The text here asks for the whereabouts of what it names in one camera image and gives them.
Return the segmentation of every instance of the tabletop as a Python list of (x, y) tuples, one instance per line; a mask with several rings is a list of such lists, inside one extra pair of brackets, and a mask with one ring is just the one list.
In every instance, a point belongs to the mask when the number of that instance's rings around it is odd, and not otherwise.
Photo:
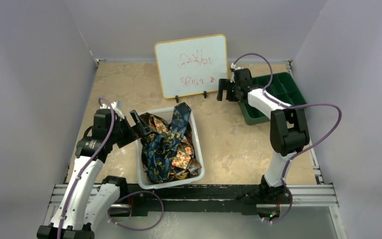
[[(253, 77), (269, 74), (266, 64), (241, 64), (251, 70)], [(272, 64), (275, 73), (286, 72), (285, 64)], [(270, 123), (247, 125), (236, 102), (217, 101), (217, 93), (181, 97), (195, 117), (205, 175), (196, 184), (259, 184), (267, 171), (273, 149), (270, 145)], [(87, 127), (93, 124), (98, 109), (98, 98), (106, 97), (111, 102), (120, 100), (122, 112), (130, 124), (128, 114), (177, 105), (175, 99), (164, 99), (160, 87), (156, 63), (111, 63), (99, 64), (95, 82), (87, 103), (77, 141), (83, 137)], [(128, 183), (137, 183), (135, 144), (123, 148), (114, 146), (107, 157), (96, 183), (107, 175), (125, 177)], [(67, 181), (71, 178), (73, 165)], [(310, 153), (295, 159), (288, 176), (288, 184), (316, 184)]]

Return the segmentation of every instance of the blue patterned fabric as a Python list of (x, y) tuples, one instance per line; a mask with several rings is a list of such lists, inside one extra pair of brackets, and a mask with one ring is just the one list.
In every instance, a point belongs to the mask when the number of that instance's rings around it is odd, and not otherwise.
[(148, 179), (153, 183), (168, 180), (172, 167), (171, 159), (177, 155), (178, 145), (184, 137), (190, 120), (191, 108), (184, 102), (174, 107), (172, 122), (168, 132), (148, 137), (143, 144), (143, 153), (147, 158)]

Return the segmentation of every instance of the plastic bin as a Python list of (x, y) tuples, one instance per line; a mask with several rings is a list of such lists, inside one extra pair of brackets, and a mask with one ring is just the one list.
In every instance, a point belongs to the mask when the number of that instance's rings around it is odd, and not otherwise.
[[(270, 75), (254, 77), (253, 84), (265, 86), (269, 82), (269, 79)], [(288, 72), (273, 74), (273, 81), (267, 88), (267, 92), (279, 100), (293, 106), (306, 104), (298, 86), (296, 86), (295, 81)], [(269, 121), (267, 116), (246, 103), (239, 102), (239, 107), (241, 108), (242, 115), (248, 125), (255, 125)]]
[[(161, 118), (164, 118), (168, 123), (171, 123), (172, 116), (174, 114), (174, 107), (167, 107), (157, 110), (151, 110), (146, 111), (150, 114), (159, 116)], [(137, 176), (138, 176), (138, 185), (142, 189), (160, 189), (160, 188), (168, 188), (168, 187), (174, 187), (178, 185), (188, 184), (197, 180), (200, 180), (204, 176), (204, 162), (203, 157), (201, 155), (201, 147), (200, 147), (200, 141), (198, 140), (198, 134), (197, 134), (197, 127), (195, 126), (195, 119), (194, 114), (191, 111), (190, 116), (190, 125), (192, 129), (192, 144), (194, 145), (194, 153), (195, 158), (197, 161), (201, 164), (201, 169), (198, 171), (198, 176), (195, 176), (193, 178), (187, 178), (184, 180), (177, 180), (173, 182), (167, 182), (167, 183), (158, 183), (153, 184), (147, 180), (147, 174), (144, 171), (143, 163), (141, 162), (141, 150), (143, 148), (143, 145), (141, 144), (140, 140), (135, 141), (135, 152), (136, 152), (136, 160), (137, 160)]]

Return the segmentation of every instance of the green container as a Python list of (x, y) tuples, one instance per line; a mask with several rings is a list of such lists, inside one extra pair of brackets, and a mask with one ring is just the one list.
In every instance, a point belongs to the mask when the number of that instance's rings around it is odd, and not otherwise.
[[(265, 86), (269, 82), (269, 79), (270, 75), (254, 77), (253, 84)], [(306, 104), (306, 101), (299, 91), (298, 86), (296, 86), (295, 81), (288, 72), (273, 74), (273, 81), (267, 88), (267, 92), (279, 100), (293, 106)], [(242, 115), (248, 125), (255, 125), (269, 121), (267, 116), (261, 113), (258, 109), (251, 107), (246, 103), (239, 102), (239, 107), (241, 108)]]

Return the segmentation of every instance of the gray wall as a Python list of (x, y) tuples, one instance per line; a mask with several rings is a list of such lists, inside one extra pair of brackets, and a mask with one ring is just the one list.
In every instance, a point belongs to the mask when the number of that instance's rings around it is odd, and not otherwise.
[(94, 73), (61, 0), (0, 0), (0, 238), (35, 238)]
[[(343, 120), (316, 149), (336, 188), (351, 239), (382, 239), (382, 1), (328, 0), (294, 62), (309, 102), (333, 102)], [(313, 140), (336, 119), (309, 110)]]
[(230, 59), (279, 61), (294, 59), (326, 0), (65, 2), (96, 58), (154, 61), (156, 42), (223, 33)]

